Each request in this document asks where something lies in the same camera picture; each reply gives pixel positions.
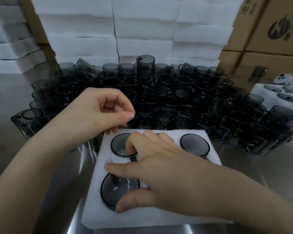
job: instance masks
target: forearm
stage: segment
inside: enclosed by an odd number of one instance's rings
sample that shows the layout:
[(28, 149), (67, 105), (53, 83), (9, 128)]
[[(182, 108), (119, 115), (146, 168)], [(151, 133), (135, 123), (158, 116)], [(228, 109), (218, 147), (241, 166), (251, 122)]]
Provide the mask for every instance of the forearm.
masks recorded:
[(223, 200), (222, 215), (265, 233), (293, 234), (293, 203), (250, 178), (237, 175), (235, 189)]
[(39, 141), (29, 140), (0, 176), (0, 233), (34, 228), (55, 166), (66, 152)]

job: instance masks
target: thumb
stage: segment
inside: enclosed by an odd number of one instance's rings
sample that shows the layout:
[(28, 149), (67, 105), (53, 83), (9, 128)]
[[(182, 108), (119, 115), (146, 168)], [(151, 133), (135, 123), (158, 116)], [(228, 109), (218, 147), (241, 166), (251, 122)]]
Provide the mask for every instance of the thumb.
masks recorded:
[(148, 189), (140, 188), (125, 194), (117, 203), (115, 211), (125, 212), (129, 209), (140, 207), (153, 207), (155, 205), (155, 194)]
[(132, 112), (114, 112), (114, 113), (102, 113), (103, 126), (106, 129), (115, 126), (123, 125), (135, 117)]

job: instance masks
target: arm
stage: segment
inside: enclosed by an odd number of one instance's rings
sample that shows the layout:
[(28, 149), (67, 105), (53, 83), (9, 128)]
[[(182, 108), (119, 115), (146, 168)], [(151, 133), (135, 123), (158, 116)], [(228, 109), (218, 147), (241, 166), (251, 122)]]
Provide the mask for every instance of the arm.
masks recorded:
[(293, 234), (293, 203), (244, 174), (181, 150), (172, 139), (151, 131), (132, 133), (128, 154), (139, 161), (107, 163), (117, 176), (138, 178), (149, 189), (127, 193), (116, 211), (157, 207), (188, 216), (212, 216), (232, 220), (267, 233)]
[(134, 112), (119, 90), (88, 88), (31, 138), (0, 176), (0, 233), (31, 233), (61, 158)]

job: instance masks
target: hand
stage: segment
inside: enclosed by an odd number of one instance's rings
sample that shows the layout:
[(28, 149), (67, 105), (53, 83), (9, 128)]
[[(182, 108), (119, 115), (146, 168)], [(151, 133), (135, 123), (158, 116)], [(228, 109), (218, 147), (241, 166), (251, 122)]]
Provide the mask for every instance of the hand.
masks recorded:
[(87, 88), (33, 138), (72, 149), (103, 131), (116, 133), (134, 116), (130, 100), (120, 90)]
[(116, 206), (118, 213), (137, 207), (157, 207), (189, 216), (217, 217), (226, 203), (227, 190), (234, 190), (232, 180), (239, 177), (234, 170), (180, 149), (165, 133), (133, 132), (126, 150), (128, 154), (137, 151), (139, 161), (107, 163), (106, 171), (140, 179), (149, 189), (127, 193)]

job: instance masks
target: metal table surface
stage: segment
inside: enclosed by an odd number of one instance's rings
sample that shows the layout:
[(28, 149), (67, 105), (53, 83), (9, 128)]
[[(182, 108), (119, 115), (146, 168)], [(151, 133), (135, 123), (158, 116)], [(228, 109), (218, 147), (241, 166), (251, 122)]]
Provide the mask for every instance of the metal table surface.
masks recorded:
[[(0, 174), (26, 142), (10, 117), (29, 107), (32, 101), (31, 83), (48, 78), (48, 69), (48, 65), (43, 63), (25, 74), (0, 74)], [(214, 147), (224, 166), (239, 170), (275, 192), (293, 199), (293, 141), (255, 159), (244, 153), (239, 145), (214, 143)], [(34, 233), (241, 233), (241, 229), (234, 224), (96, 231), (86, 228), (81, 223), (81, 216), (95, 156), (89, 147), (80, 146), (63, 158), (54, 173)]]

